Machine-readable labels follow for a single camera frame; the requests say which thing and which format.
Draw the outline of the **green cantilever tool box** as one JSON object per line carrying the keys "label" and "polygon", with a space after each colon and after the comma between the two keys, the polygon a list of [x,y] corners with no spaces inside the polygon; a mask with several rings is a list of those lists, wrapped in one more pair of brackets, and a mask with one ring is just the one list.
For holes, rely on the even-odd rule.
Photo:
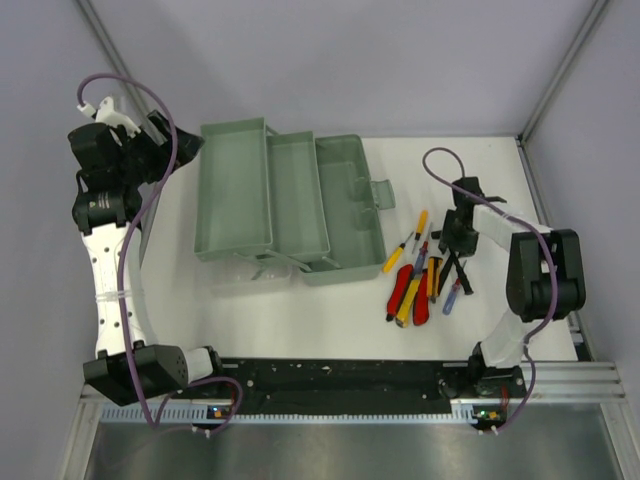
{"label": "green cantilever tool box", "polygon": [[309,286],[375,278],[386,261],[379,214],[395,207],[355,134],[278,133],[265,118],[204,124],[194,254],[297,269]]}

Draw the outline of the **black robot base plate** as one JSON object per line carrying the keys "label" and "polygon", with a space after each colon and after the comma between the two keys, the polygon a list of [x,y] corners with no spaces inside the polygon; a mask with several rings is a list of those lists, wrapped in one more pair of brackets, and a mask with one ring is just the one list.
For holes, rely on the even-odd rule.
{"label": "black robot base plate", "polygon": [[243,386],[245,398],[283,392],[409,394],[420,400],[516,399],[525,394],[522,369],[488,368],[465,361],[233,358],[222,372]]}

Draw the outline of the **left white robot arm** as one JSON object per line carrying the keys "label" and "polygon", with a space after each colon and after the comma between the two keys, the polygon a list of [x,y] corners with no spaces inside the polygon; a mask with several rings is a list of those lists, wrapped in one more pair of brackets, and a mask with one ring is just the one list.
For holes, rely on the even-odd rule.
{"label": "left white robot arm", "polygon": [[113,107],[104,105],[90,117],[68,135],[80,165],[72,218],[91,261],[98,317],[85,382],[120,406],[191,384],[216,396],[227,374],[212,347],[185,351],[156,340],[142,287],[142,231],[131,224],[143,205],[140,186],[160,181],[169,164],[169,122],[158,111],[148,114],[164,138],[156,142]]}

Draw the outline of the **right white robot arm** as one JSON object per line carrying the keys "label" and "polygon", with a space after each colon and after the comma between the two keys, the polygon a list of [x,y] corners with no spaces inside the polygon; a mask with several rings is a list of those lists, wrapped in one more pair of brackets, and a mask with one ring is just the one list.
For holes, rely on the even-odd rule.
{"label": "right white robot arm", "polygon": [[469,388],[487,396],[502,385],[503,372],[519,365],[533,336],[586,303],[580,240],[572,229],[537,224],[503,198],[485,196],[476,177],[462,177],[449,186],[454,207],[437,234],[449,262],[462,273],[461,261],[475,255],[480,237],[508,254],[508,310],[476,344],[466,372]]}

